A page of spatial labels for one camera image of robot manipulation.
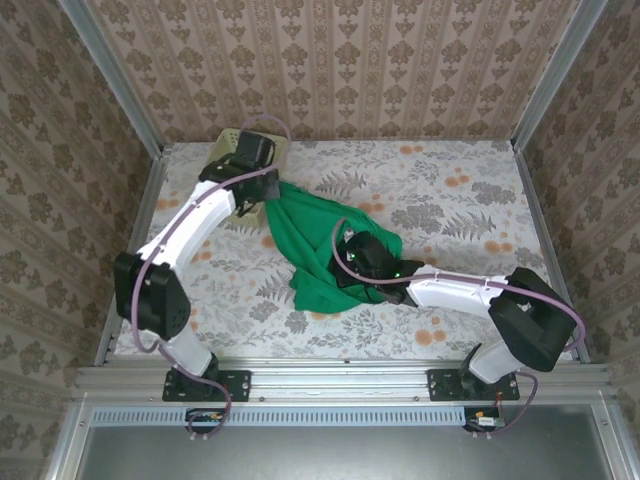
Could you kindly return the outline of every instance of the black mounting bracket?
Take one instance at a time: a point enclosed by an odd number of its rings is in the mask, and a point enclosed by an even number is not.
[[[249,401],[250,370],[220,370],[214,380],[227,389],[234,403]],[[169,370],[165,377],[162,400],[164,402],[225,402],[224,394],[220,390],[211,385],[196,382],[174,368]]]
[[[456,368],[434,368],[427,371],[429,400],[432,402],[484,402],[495,401],[496,392],[502,400],[519,400],[520,391],[514,373],[505,375],[493,385],[478,382],[473,390],[463,386],[463,376]]]

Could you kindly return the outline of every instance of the aluminum frame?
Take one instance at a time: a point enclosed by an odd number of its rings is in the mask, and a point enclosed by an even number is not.
[[[129,249],[139,248],[146,239],[157,196],[166,175],[165,150],[154,162],[147,183]],[[516,162],[530,203],[536,232],[549,269],[553,287],[568,300],[557,259],[535,196],[522,153]],[[121,319],[112,308],[107,318],[94,367],[83,368],[76,381],[72,406],[67,414],[54,451],[47,480],[75,479],[83,457],[91,418],[96,408],[108,407],[221,407],[219,403],[162,402],[164,377],[169,368],[159,356],[117,356],[114,354]],[[536,405],[590,405],[609,468],[616,479],[638,479],[638,459],[630,440],[607,367],[589,363],[584,346],[577,361],[560,363],[553,372],[536,375],[540,387]],[[432,403],[429,400],[426,371],[432,368],[456,368],[459,361],[420,360],[324,360],[324,359],[224,359],[223,369],[248,369],[253,372],[249,404],[253,407],[326,408],[326,407],[424,407],[461,406],[462,402]],[[531,383],[520,384],[521,404],[531,392]]]

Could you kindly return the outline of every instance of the metal bar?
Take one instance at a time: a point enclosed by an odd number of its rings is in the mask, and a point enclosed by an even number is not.
[[[515,155],[516,164],[518,165],[518,171],[520,172],[520,178],[522,179],[524,193],[527,197],[527,202],[529,202],[529,209],[531,210],[533,225],[536,229],[536,233],[538,234],[540,248],[542,249],[542,256],[545,259],[547,272],[549,273],[551,286],[556,292],[558,292],[558,295],[560,295],[562,299],[567,302],[567,305],[572,305],[571,296],[569,295],[569,289],[567,289],[567,284],[564,281],[562,269],[560,268],[560,262],[558,262],[556,251],[553,248],[551,235],[549,235],[547,223],[544,220],[542,207],[540,206],[540,202],[538,201],[538,196],[536,195],[536,190],[533,186],[533,180],[531,180],[531,175],[529,174],[529,168],[527,167],[524,154],[520,149],[516,148]],[[577,357],[582,363],[591,362],[589,352],[587,351],[587,347],[585,346],[584,342],[578,345],[576,351]]]
[[[638,457],[620,406],[612,405],[603,398],[602,402],[592,406],[592,410],[613,478],[638,479]]]
[[[136,221],[133,224],[131,238],[129,239],[129,244],[127,246],[127,250],[129,252],[138,250],[147,238],[147,232],[151,225],[153,212],[155,211],[158,196],[160,195],[160,189],[162,188],[162,182],[164,181],[166,173],[167,160],[163,155],[157,162],[153,162],[151,164],[149,177],[147,178],[147,185],[144,189],[142,200],[140,201],[138,215],[136,216]],[[100,337],[98,350],[93,361],[94,365],[102,365],[104,363],[107,353],[109,352],[109,344],[117,337],[120,332],[121,324],[122,319],[116,312],[116,299],[114,296],[111,300],[105,326],[102,330],[102,337]]]
[[[185,427],[187,407],[96,407],[91,427],[175,426]],[[282,408],[239,406],[225,423],[235,426],[286,427],[390,427],[390,426],[462,426],[466,423],[463,407],[321,407]],[[194,422],[194,426],[211,425]]]
[[[144,367],[90,367],[80,371],[74,401],[93,406],[219,406],[217,403],[162,402],[169,366],[153,359]],[[295,362],[260,365],[257,361],[223,361],[221,369],[249,369],[253,372],[250,405],[264,406],[415,406],[431,404],[426,371],[456,368],[459,362],[326,362],[320,365]],[[609,377],[603,365],[560,364],[550,373],[537,373],[540,387],[536,404],[593,404],[602,394],[613,400]],[[531,384],[520,384],[523,403]],[[442,406],[468,402],[438,402]]]
[[[46,480],[75,480],[89,435],[93,407],[87,403],[72,405],[67,411]]]
[[[127,114],[138,138],[153,160],[160,158],[162,135],[149,119],[142,104],[131,87],[126,74],[116,59],[98,22],[84,0],[60,0],[62,8],[78,31],[82,42],[89,50],[93,61],[109,84],[118,103]]]
[[[524,150],[529,143],[606,4],[607,0],[583,0],[578,5],[518,121],[513,133],[517,150]]]

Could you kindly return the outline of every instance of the gray panel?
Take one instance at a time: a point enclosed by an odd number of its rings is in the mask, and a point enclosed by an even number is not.
[[[460,427],[93,429],[79,478],[435,480],[612,478],[589,407],[535,407],[514,430],[473,439]]]

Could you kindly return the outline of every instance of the cable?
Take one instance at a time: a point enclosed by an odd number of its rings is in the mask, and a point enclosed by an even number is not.
[[[529,394],[529,398],[527,398],[527,401],[524,403],[524,405],[522,406],[522,408],[520,409],[520,411],[518,412],[518,414],[515,416],[513,420],[511,420],[504,427],[491,432],[491,435],[503,433],[509,430],[511,427],[513,427],[516,423],[518,423],[518,421],[522,418],[522,416],[527,412],[527,410],[531,406],[531,403],[533,402],[533,399],[535,398],[536,393],[538,393],[538,377],[528,372],[516,372],[516,375],[520,377],[527,377],[533,382],[533,387],[531,387],[531,393]]]
[[[499,433],[503,433],[503,432],[509,430],[510,428],[512,428],[516,423],[518,423],[518,421],[523,417],[523,415],[527,412],[527,410],[531,406],[531,403],[533,403],[533,399],[535,398],[536,393],[538,392],[538,378],[535,375],[533,375],[531,373],[527,373],[527,372],[516,372],[516,375],[519,375],[521,377],[527,377],[527,378],[531,379],[531,381],[533,382],[533,387],[531,388],[531,394],[529,395],[529,398],[527,398],[527,401],[524,403],[524,405],[522,406],[522,408],[520,409],[518,414],[514,417],[514,419],[511,420],[504,427],[497,428],[497,429],[493,430],[492,432],[488,432],[486,429],[482,428],[480,425],[476,425],[473,422],[469,422],[469,420],[471,418],[467,419],[467,425],[469,425],[474,430],[477,430],[480,433],[485,433],[487,436],[490,436],[490,435],[497,435]]]
[[[333,250],[333,258],[335,258],[336,262],[338,262],[338,265],[340,265],[340,267],[345,272],[347,272],[349,275],[351,275],[353,278],[355,278],[357,280],[360,280],[361,282],[370,283],[372,285],[393,285],[393,284],[396,284],[396,283],[412,282],[414,280],[432,280],[432,279],[435,279],[437,277],[437,280],[454,280],[454,281],[458,281],[458,282],[469,283],[471,285],[487,286],[487,287],[491,287],[491,288],[499,288],[499,289],[502,289],[502,290],[507,290],[509,292],[517,293],[518,295],[523,295],[525,297],[534,298],[536,300],[542,300],[543,302],[546,302],[549,305],[552,305],[552,306],[554,306],[556,308],[559,308],[560,310],[565,312],[567,315],[569,315],[573,319],[574,322],[576,322],[576,325],[577,325],[578,331],[579,331],[578,338],[575,339],[572,343],[570,343],[566,347],[564,347],[563,351],[566,352],[566,351],[569,351],[569,350],[573,350],[574,348],[576,348],[579,344],[581,344],[584,341],[585,335],[586,335],[586,328],[585,328],[585,325],[584,325],[584,321],[582,320],[582,318],[580,318],[580,315],[578,315],[571,307],[567,306],[563,302],[559,302],[555,298],[551,298],[551,297],[549,297],[547,295],[544,295],[542,293],[532,292],[531,290],[526,290],[524,288],[514,287],[513,285],[509,285],[509,284],[493,282],[493,281],[490,281],[490,280],[487,281],[484,278],[467,277],[466,275],[458,275],[458,274],[455,274],[455,273],[443,273],[443,272],[424,273],[424,274],[420,274],[420,275],[411,275],[409,277],[390,278],[390,279],[386,279],[386,280],[379,280],[379,279],[376,279],[376,278],[367,278],[367,277],[363,277],[362,275],[357,274],[356,272],[351,270],[347,265],[345,265],[345,263],[342,261],[342,259],[340,258],[340,255],[338,253],[338,248],[337,248],[337,244],[336,244],[337,237],[338,237],[338,230],[340,230],[340,227],[342,226],[342,224],[346,220],[347,220],[347,217],[342,217],[340,220],[338,220],[338,222],[336,223],[335,227],[333,227],[333,231],[331,232],[331,249]]]
[[[140,301],[140,291],[142,290],[142,284],[144,282],[144,278],[145,278],[145,276],[147,274],[147,271],[149,270],[149,267],[153,263],[153,260],[158,256],[158,254],[166,246],[167,242],[169,241],[171,236],[175,233],[175,231],[178,229],[178,227],[180,227],[182,222],[185,221],[185,219],[191,214],[191,212],[193,212],[193,210],[195,210],[198,207],[198,205],[200,205],[202,202],[204,202],[207,198],[209,198],[211,195],[213,195],[218,190],[226,188],[229,185],[233,185],[235,183],[242,182],[243,180],[248,180],[250,178],[259,177],[259,176],[265,175],[265,174],[267,174],[267,173],[269,173],[269,172],[271,172],[273,170],[276,170],[278,168],[278,164],[280,163],[280,161],[282,161],[283,159],[286,158],[286,155],[289,152],[289,147],[291,146],[291,132],[289,130],[289,127],[287,127],[287,125],[282,120],[280,120],[279,118],[277,118],[277,117],[275,117],[273,115],[267,114],[267,113],[260,114],[260,115],[254,115],[252,117],[249,117],[247,120],[245,120],[245,122],[242,124],[242,127],[240,127],[240,131],[246,130],[249,125],[251,125],[254,122],[256,122],[257,120],[261,120],[261,119],[273,120],[285,132],[285,136],[287,137],[287,144],[286,144],[284,150],[282,151],[282,156],[280,157],[280,159],[278,159],[278,161],[276,161],[275,163],[272,162],[270,165],[268,165],[265,168],[262,168],[260,170],[256,170],[255,172],[245,173],[243,175],[239,175],[237,177],[230,178],[229,180],[226,180],[226,181],[224,181],[222,183],[214,185],[212,188],[210,188],[209,190],[204,192],[202,195],[200,195],[191,205],[189,205],[188,208],[186,208],[184,210],[184,212],[182,212],[182,214],[180,214],[180,216],[173,222],[171,227],[167,230],[167,233],[165,233],[163,235],[163,237],[160,239],[160,242],[158,242],[158,245],[153,249],[153,251],[151,252],[149,257],[142,264],[142,267],[140,268],[140,271],[138,272],[138,276],[136,277],[136,281],[135,281],[135,284],[133,286],[133,295],[131,297],[131,329],[132,329],[132,333],[133,333],[133,343],[136,345],[136,347],[140,351],[142,351],[144,353],[153,353],[159,347],[160,348],[160,353],[162,354],[162,356],[164,356],[169,361],[169,363],[171,363],[174,366],[174,368],[178,372],[180,372],[181,374],[185,375],[186,377],[190,378],[191,380],[193,380],[195,382],[204,383],[206,385],[211,385],[212,387],[217,388],[218,390],[220,390],[222,392],[222,394],[225,397],[225,400],[226,400],[225,414],[220,419],[220,422],[218,423],[218,425],[216,425],[216,427],[214,427],[211,432],[209,432],[207,434],[204,434],[204,435],[199,435],[199,434],[195,433],[193,431],[193,419],[195,417],[192,416],[192,417],[189,418],[189,423],[187,425],[187,430],[191,434],[191,438],[192,439],[193,438],[204,438],[204,439],[206,439],[206,438],[208,438],[210,436],[215,435],[216,433],[218,433],[220,431],[222,426],[225,424],[225,422],[229,418],[229,415],[231,414],[231,395],[229,395],[229,392],[227,391],[227,389],[224,388],[219,383],[214,382],[213,380],[209,380],[209,379],[206,379],[206,378],[199,377],[197,375],[193,375],[186,368],[184,368],[182,365],[180,365],[176,361],[176,359],[173,358],[171,356],[171,354],[169,354],[169,352],[166,351],[166,349],[164,348],[164,345],[165,345],[164,341],[162,341],[160,339],[156,339],[150,347],[145,347],[142,344],[142,340],[140,339],[140,330],[139,330],[139,327],[138,327],[138,303]]]
[[[212,387],[215,387],[218,390],[220,390],[224,395],[224,399],[226,402],[225,413],[220,419],[220,422],[218,423],[218,425],[216,425],[210,432],[207,432],[206,434],[199,434],[193,431],[193,420],[196,417],[199,417],[200,415],[202,415],[202,412],[198,412],[191,415],[189,417],[189,422],[187,423],[187,431],[191,434],[192,440],[195,438],[203,438],[206,440],[208,437],[214,436],[216,433],[220,431],[222,426],[226,423],[226,421],[229,419],[229,416],[231,415],[231,395],[229,394],[229,391],[226,388],[224,388],[222,385],[220,385],[218,382],[214,382],[213,380],[209,380],[208,378],[198,377],[197,375],[194,375],[193,373],[189,372],[187,369],[183,368],[180,364],[178,364],[176,359],[164,348],[164,345],[160,346],[159,351],[162,354],[162,356],[166,358],[169,361],[169,363],[171,363],[173,367],[182,375],[184,375],[185,377],[195,382],[211,385]]]

